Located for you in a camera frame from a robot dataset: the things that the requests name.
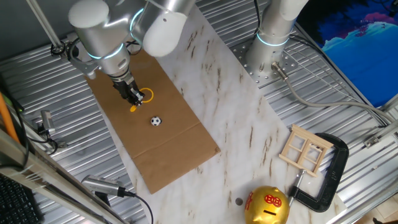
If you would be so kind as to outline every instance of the marble surface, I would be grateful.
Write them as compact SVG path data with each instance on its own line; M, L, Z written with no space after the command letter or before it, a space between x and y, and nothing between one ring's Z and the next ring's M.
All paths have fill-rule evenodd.
M196 6L177 48L157 60L221 153L151 195L104 116L137 194L151 206L154 223L243 224L244 205L236 205L237 198L245 201L261 185L287 193L298 172L278 158L289 130ZM322 181L321 174L306 175L300 188L316 195ZM287 223L322 224L345 209L337 195L324 213L294 202Z

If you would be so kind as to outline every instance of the keyboard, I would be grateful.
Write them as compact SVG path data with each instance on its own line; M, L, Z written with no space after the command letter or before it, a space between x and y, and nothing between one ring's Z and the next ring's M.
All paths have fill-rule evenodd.
M32 190L0 175L0 224L36 224L43 220Z

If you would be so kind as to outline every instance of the blue led ring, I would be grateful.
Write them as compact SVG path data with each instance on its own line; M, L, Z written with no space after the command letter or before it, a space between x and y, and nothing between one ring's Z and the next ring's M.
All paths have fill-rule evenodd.
M260 40L263 44L268 45L268 46L271 46L271 47L278 47L278 46L284 45L284 44L286 44L286 42L289 40L289 38L288 38L285 42L283 42L283 43L281 43L281 44L269 44L269 43L263 41L263 40L260 38L260 36L259 36L258 33L257 33L257 37L259 38L259 40Z
M138 10L138 12L132 17L131 22L130 22L130 35L131 37L134 39L134 37L132 36L132 24L134 23L134 21L137 19L138 15L141 14L143 12L144 8Z
M115 52L111 53L111 54L108 55L108 56L105 56L104 59L111 58L111 57L115 56L116 54L118 54L118 53L122 50L123 45L124 45L124 44L121 44L120 47L119 47ZM97 60L102 59L102 57L97 57L97 56L91 55L90 53L88 53L88 55L89 55L90 57L92 57L93 59L97 59Z

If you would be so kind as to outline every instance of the cardboard sheet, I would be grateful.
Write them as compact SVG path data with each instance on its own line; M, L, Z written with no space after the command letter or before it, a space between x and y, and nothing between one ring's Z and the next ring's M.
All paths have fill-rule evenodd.
M97 72L87 82L153 194L220 149L155 58L141 51L132 56L130 69L139 88L154 92L154 99L133 113L105 74ZM150 92L143 93L149 99ZM154 116L161 125L151 125Z

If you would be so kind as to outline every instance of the orange pole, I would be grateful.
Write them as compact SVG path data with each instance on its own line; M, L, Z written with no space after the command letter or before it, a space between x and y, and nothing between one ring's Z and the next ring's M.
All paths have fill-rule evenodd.
M20 143L18 135L15 132L14 124L12 123L10 112L8 111L6 102L4 101L4 98L2 97L1 93L0 93L0 113L4 121L4 125L6 126L8 135L10 135L16 142Z

